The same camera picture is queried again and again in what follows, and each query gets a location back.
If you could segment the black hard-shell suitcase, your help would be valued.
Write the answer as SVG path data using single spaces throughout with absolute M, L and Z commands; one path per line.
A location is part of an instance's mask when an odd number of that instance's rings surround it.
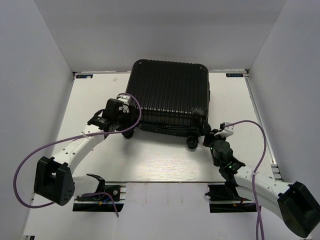
M 209 71 L 200 63 L 139 59 L 125 92 L 140 104 L 142 131 L 186 138 L 191 150 L 211 131 Z

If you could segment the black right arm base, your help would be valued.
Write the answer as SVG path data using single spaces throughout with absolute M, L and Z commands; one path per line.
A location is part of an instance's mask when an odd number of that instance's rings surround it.
M 210 213 L 254 213 L 256 204 L 229 191 L 225 184 L 209 184 L 204 194 Z

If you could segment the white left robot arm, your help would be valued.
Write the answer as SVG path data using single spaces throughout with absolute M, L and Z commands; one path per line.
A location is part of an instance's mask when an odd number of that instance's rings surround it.
M 80 162 L 109 135 L 131 132 L 139 123 L 142 110 L 130 94 L 119 94 L 96 112 L 81 134 L 68 138 L 69 145 L 48 158 L 43 156 L 36 166 L 34 192 L 60 206 L 72 197 L 89 196 L 99 200 L 105 196 L 105 180 L 87 173 L 74 176 Z

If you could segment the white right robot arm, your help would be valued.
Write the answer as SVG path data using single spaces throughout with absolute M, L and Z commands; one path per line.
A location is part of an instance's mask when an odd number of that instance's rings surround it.
M 320 205 L 301 182 L 288 183 L 254 172 L 237 160 L 227 142 L 233 129 L 214 129 L 204 136 L 203 145 L 210 149 L 213 164 L 225 179 L 226 195 L 254 202 L 277 215 L 287 228 L 306 238 L 320 223 Z

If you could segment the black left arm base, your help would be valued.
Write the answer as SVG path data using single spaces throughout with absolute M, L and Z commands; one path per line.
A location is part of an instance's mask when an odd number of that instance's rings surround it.
M 120 213 L 126 199 L 124 183 L 106 183 L 104 194 L 78 196 L 73 202 L 73 212 Z

